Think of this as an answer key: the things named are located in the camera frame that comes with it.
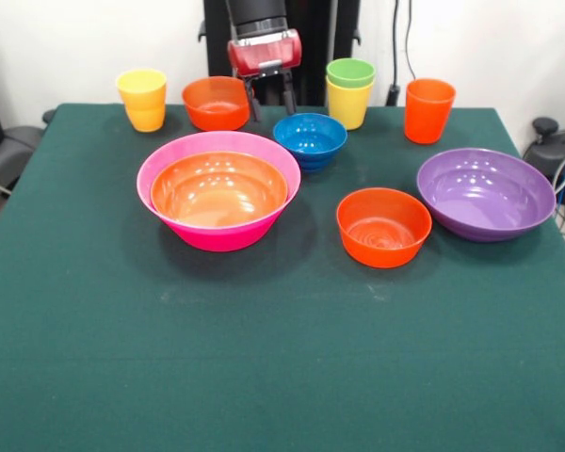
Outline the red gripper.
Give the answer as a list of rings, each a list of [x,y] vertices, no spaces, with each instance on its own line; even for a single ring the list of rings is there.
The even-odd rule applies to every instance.
[[[297,111],[297,103],[290,70],[297,67],[302,58],[302,44],[296,29],[263,36],[230,40],[227,45],[231,66],[244,84],[250,107],[250,117],[261,121],[260,103],[255,97],[253,76],[266,76],[281,72],[283,101],[288,115]]]

